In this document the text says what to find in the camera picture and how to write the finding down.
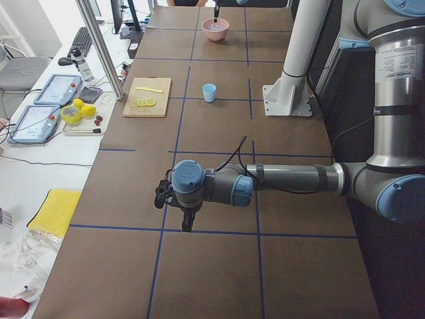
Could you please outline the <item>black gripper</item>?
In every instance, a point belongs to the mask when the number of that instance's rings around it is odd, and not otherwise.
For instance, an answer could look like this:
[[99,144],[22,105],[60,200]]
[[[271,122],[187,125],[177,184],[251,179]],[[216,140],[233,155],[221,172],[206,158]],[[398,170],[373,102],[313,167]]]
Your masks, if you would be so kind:
[[214,6],[214,23],[218,21],[219,17],[219,7],[221,6],[222,0],[214,0],[215,6]]
[[199,205],[184,207],[178,202],[177,195],[169,178],[170,172],[170,169],[165,172],[164,178],[160,180],[159,185],[155,189],[154,206],[157,209],[162,209],[164,205],[180,208],[183,212],[182,231],[191,232],[196,212],[199,211]]

